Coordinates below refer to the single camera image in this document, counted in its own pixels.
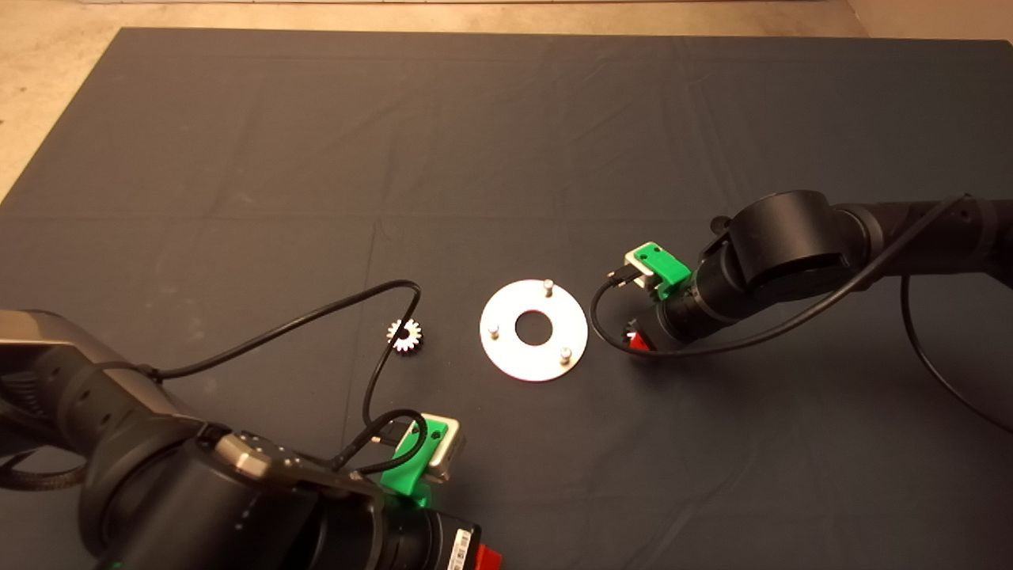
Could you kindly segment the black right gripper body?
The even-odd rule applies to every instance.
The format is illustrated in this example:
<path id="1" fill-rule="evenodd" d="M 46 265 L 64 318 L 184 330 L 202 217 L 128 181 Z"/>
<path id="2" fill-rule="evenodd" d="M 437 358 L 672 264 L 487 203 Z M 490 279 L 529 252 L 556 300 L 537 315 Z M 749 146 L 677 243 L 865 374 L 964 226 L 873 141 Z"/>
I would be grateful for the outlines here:
<path id="1" fill-rule="evenodd" d="M 683 348 L 713 335 L 710 283 L 690 279 L 643 314 L 643 342 L 652 351 Z"/>

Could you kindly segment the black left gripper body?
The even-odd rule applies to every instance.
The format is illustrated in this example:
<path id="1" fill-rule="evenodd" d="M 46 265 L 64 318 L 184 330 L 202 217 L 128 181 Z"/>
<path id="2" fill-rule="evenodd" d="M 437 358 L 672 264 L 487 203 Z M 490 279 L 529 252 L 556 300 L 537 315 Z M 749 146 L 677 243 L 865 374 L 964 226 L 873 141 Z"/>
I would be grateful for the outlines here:
<path id="1" fill-rule="evenodd" d="M 384 513 L 380 569 L 478 569 L 482 530 L 428 508 Z"/>

